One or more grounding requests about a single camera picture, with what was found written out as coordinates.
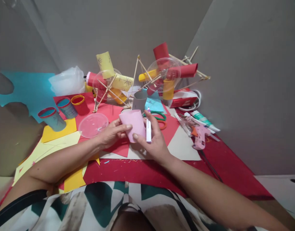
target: gray wall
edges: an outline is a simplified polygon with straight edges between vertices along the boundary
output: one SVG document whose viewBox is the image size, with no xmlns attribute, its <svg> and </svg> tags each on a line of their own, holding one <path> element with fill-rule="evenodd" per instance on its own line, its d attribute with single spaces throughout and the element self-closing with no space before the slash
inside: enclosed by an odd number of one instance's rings
<svg viewBox="0 0 295 231">
<path fill-rule="evenodd" d="M 0 1 L 0 70 L 58 72 L 42 38 L 19 2 L 14 9 Z M 0 93 L 13 91 L 12 83 L 0 74 Z M 42 124 L 28 117 L 21 103 L 0 107 L 0 176 L 11 176 L 33 150 Z"/>
<path fill-rule="evenodd" d="M 133 76 L 137 55 L 146 66 L 167 42 L 183 56 L 212 0 L 36 0 L 45 30 L 67 69 L 98 72 L 96 54 L 109 51 L 116 69 Z"/>
<path fill-rule="evenodd" d="M 197 45 L 202 114 L 256 175 L 295 174 L 295 0 L 213 0 Z"/>
</svg>

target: plastic bag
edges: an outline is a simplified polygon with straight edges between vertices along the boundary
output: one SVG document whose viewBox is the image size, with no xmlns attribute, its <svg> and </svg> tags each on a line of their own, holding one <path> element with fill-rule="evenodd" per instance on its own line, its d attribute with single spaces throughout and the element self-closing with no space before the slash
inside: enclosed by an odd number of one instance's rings
<svg viewBox="0 0 295 231">
<path fill-rule="evenodd" d="M 49 78 L 51 90 L 56 96 L 80 94 L 85 92 L 83 71 L 78 66 Z"/>
</svg>

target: gray paper cup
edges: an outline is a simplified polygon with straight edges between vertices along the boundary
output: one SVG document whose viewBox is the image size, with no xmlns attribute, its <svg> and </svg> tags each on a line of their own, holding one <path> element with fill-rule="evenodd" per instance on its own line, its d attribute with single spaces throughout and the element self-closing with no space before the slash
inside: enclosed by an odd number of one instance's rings
<svg viewBox="0 0 295 231">
<path fill-rule="evenodd" d="M 138 91 L 134 94 L 134 101 L 132 103 L 132 110 L 139 109 L 141 113 L 144 111 L 145 103 L 147 101 L 147 91 Z"/>
</svg>

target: electrical cord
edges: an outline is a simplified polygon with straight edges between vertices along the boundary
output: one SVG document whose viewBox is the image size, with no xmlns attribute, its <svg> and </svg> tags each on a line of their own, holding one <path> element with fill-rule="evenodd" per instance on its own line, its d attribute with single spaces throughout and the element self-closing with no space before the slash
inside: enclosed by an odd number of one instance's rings
<svg viewBox="0 0 295 231">
<path fill-rule="evenodd" d="M 193 111 L 193 110 L 196 110 L 197 108 L 200 107 L 200 105 L 201 105 L 201 93 L 198 90 L 192 90 L 192 91 L 197 94 L 198 98 L 193 103 L 193 105 L 191 106 L 191 108 L 179 107 L 179 109 L 181 111 Z"/>
<path fill-rule="evenodd" d="M 204 158 L 205 163 L 207 163 L 209 165 L 209 167 L 212 169 L 212 171 L 215 173 L 215 175 L 217 176 L 218 180 L 223 183 L 221 177 L 218 175 L 218 173 L 216 172 L 216 170 L 212 167 L 212 165 L 210 164 L 210 162 L 206 159 L 206 156 L 203 152 L 203 150 L 200 150 L 201 156 Z"/>
</svg>

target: hand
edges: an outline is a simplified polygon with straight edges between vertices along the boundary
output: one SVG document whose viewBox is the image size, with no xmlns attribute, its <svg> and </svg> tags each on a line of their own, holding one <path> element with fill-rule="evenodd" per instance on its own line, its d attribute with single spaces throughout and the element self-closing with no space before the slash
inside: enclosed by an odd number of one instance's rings
<svg viewBox="0 0 295 231">
<path fill-rule="evenodd" d="M 103 145 L 104 149 L 114 145 L 118 139 L 127 137 L 124 132 L 132 129 L 131 124 L 120 123 L 120 119 L 112 121 L 98 136 L 95 137 Z"/>
<path fill-rule="evenodd" d="M 152 125 L 152 142 L 149 144 L 146 142 L 146 138 L 133 134 L 134 140 L 143 146 L 143 148 L 153 157 L 153 159 L 164 166 L 172 161 L 173 155 L 169 152 L 167 145 L 164 141 L 164 136 L 160 131 L 156 118 L 147 110 L 144 111 Z"/>
</svg>

